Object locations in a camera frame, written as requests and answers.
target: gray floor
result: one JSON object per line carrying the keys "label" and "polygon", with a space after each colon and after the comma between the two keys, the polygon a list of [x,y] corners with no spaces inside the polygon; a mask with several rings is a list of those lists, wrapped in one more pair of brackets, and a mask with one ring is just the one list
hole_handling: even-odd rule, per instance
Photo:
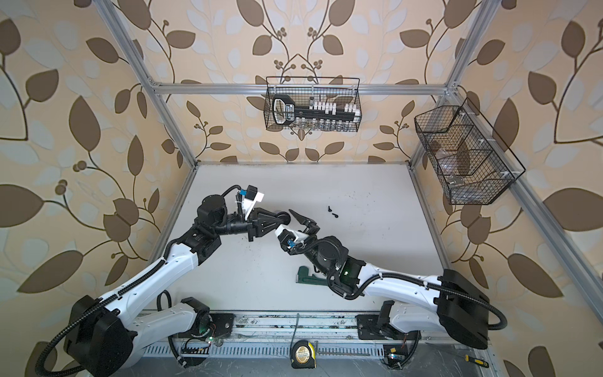
{"label": "gray floor", "polygon": [[293,369],[288,359],[208,359],[199,366],[182,369],[173,358],[142,358],[132,368],[120,370],[113,377],[479,377],[475,364],[460,356],[440,352],[420,344],[402,372],[388,370],[378,360],[334,360],[317,358],[316,369]]}

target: tape measure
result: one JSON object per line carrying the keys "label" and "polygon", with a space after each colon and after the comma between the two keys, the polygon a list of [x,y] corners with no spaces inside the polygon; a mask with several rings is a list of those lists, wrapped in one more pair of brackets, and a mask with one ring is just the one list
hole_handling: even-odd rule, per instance
{"label": "tape measure", "polygon": [[290,357],[294,369],[316,368],[316,352],[307,340],[300,340],[294,344]]}

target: wire basket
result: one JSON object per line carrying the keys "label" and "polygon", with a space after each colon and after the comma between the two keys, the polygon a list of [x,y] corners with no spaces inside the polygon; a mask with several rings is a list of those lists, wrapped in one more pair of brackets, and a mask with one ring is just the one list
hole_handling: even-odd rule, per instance
{"label": "wire basket", "polygon": [[350,77],[267,77],[266,129],[358,132],[359,85],[359,78]]}
{"label": "wire basket", "polygon": [[[525,167],[494,128],[494,136],[482,134],[470,116],[475,116],[476,107],[466,104],[467,100],[417,115],[417,135],[450,204],[492,204]],[[501,143],[502,151],[509,151],[521,168],[508,166],[492,142]]]}

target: black wire mesh basket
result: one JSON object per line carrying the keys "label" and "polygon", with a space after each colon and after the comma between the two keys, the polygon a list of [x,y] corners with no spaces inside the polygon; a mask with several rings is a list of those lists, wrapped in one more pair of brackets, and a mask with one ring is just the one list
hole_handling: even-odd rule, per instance
{"label": "black wire mesh basket", "polygon": [[350,77],[267,77],[266,129],[358,132],[359,85],[359,78]]}
{"label": "black wire mesh basket", "polygon": [[[415,117],[418,138],[450,204],[492,204],[525,172],[494,127],[491,136],[478,129],[472,120],[477,115],[465,100],[461,106],[440,106]],[[520,167],[509,166],[493,143],[512,154]]]}

